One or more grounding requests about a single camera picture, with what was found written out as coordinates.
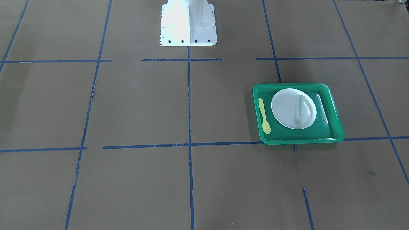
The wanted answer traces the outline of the white plastic fork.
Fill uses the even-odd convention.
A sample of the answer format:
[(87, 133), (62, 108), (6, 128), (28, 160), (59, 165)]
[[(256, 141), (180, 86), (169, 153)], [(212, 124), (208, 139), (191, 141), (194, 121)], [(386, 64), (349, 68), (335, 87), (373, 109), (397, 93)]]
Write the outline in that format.
[(304, 97), (302, 95), (298, 95), (296, 99), (296, 117), (295, 117), (296, 129), (301, 129), (302, 127), (301, 110), (302, 110), (303, 98)]

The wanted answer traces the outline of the yellow plastic spoon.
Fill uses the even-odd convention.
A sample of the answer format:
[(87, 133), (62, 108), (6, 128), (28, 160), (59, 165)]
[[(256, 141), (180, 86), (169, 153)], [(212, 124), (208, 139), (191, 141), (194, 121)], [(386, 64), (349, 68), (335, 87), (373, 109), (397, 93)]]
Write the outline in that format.
[(262, 116), (262, 130), (266, 134), (271, 133), (271, 127), (269, 122), (267, 121), (266, 117), (266, 112), (265, 112), (265, 106), (264, 106), (264, 101), (262, 98), (258, 98), (258, 104), (259, 104), (259, 109), (260, 109), (260, 114)]

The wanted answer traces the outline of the white round plate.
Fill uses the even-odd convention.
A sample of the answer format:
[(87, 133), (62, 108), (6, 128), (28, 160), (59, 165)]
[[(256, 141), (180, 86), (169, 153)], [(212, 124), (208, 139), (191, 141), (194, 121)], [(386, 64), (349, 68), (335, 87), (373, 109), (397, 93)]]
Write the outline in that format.
[(317, 118), (317, 108), (312, 98), (301, 90), (286, 88), (278, 91), (272, 98), (271, 110), (276, 120), (286, 128), (296, 129), (296, 99), (302, 95), (303, 103), (301, 109), (301, 129), (306, 129), (313, 125)]

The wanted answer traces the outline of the green plastic tray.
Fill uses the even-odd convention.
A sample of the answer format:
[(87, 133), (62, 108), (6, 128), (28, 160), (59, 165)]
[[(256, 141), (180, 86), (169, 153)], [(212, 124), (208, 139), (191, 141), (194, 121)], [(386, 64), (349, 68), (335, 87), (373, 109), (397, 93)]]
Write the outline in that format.
[[(281, 125), (272, 114), (271, 101), (280, 90), (294, 88), (310, 96), (317, 108), (317, 118), (306, 129), (294, 130)], [(252, 90), (260, 139), (267, 145), (338, 143), (344, 140), (343, 126), (330, 88), (323, 83), (257, 84)], [(271, 133), (262, 130), (258, 98), (264, 101)]]

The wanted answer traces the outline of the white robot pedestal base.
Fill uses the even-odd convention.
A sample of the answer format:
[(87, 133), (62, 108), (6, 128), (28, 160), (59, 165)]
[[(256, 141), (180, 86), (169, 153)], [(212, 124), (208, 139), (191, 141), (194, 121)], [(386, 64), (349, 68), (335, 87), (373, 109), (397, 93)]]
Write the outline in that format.
[(161, 46), (217, 44), (215, 9), (207, 0), (169, 0), (161, 13)]

